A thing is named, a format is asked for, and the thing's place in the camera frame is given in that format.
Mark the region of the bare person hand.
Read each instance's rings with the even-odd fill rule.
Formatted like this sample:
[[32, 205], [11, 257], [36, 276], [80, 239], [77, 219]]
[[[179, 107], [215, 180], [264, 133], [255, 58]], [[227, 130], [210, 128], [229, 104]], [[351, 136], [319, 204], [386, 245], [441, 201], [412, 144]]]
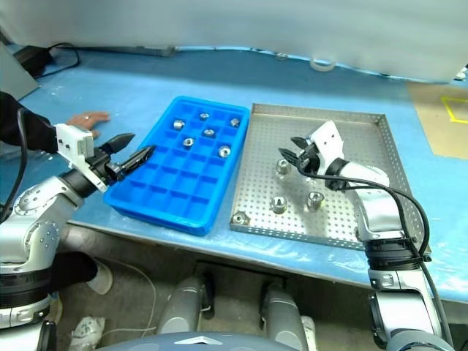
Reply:
[[109, 122], [110, 114], [105, 111], [89, 111], [78, 115], [75, 115], [69, 119], [66, 124], [79, 127], [81, 129], [87, 129], [96, 139], [99, 137], [99, 131], [96, 126], [101, 123]]

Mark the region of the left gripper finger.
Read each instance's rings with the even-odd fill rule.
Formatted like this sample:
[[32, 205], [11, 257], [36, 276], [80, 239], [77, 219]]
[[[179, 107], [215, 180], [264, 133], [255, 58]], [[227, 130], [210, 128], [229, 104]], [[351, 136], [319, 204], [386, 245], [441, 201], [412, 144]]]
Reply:
[[134, 172], [141, 165], [144, 165], [152, 156], [156, 149], [155, 145], [145, 146], [133, 153], [127, 161], [118, 166], [118, 180], [124, 179], [126, 176]]
[[116, 154], [132, 141], [134, 138], [134, 133], [122, 133], [116, 135], [115, 137], [109, 139], [104, 143], [104, 152], [108, 155]]

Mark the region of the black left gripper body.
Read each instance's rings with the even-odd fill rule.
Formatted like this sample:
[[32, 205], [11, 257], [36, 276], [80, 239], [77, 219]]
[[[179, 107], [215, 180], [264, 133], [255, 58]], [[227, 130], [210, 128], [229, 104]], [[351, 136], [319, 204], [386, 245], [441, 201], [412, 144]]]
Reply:
[[101, 146], [94, 148], [91, 157], [91, 170], [103, 183], [116, 183], [124, 179], [121, 168], [112, 163], [112, 154], [107, 147]]

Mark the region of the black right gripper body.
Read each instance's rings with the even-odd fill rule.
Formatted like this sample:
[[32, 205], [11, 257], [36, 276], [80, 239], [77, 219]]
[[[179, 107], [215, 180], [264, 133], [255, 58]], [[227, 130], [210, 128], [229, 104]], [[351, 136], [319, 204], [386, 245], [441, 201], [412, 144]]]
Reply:
[[301, 163], [298, 164], [298, 170], [306, 175], [317, 175], [320, 168], [319, 150], [315, 143], [309, 141], [308, 148], [301, 148], [299, 154]]

